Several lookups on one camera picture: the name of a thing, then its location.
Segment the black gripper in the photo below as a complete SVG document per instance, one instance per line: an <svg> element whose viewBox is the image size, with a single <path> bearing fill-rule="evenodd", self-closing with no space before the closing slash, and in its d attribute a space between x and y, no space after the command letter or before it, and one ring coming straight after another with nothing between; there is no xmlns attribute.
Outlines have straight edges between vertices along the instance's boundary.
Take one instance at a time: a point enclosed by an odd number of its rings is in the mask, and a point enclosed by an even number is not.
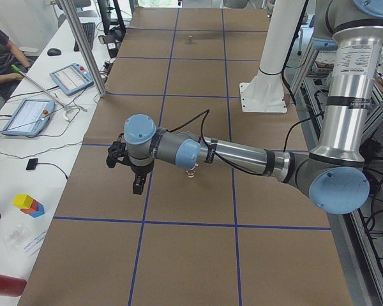
<svg viewBox="0 0 383 306"><path fill-rule="evenodd" d="M153 170L153 160L130 160L131 170L135 174L132 190L133 194L142 194L146 183L146 176Z"/></svg>

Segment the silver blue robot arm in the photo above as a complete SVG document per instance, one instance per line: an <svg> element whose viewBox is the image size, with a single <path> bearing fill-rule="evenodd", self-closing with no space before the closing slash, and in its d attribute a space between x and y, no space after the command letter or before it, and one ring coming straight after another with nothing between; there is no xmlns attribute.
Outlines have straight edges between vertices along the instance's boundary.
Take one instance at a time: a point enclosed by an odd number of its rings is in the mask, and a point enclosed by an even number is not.
<svg viewBox="0 0 383 306"><path fill-rule="evenodd" d="M359 147L383 46L383 1L318 1L313 35L337 44L317 146L308 154L273 152L155 126L144 114L124 124L124 164L141 194L156 160L192 170L198 161L225 163L294 186L330 214L347 214L368 198Z"/></svg>

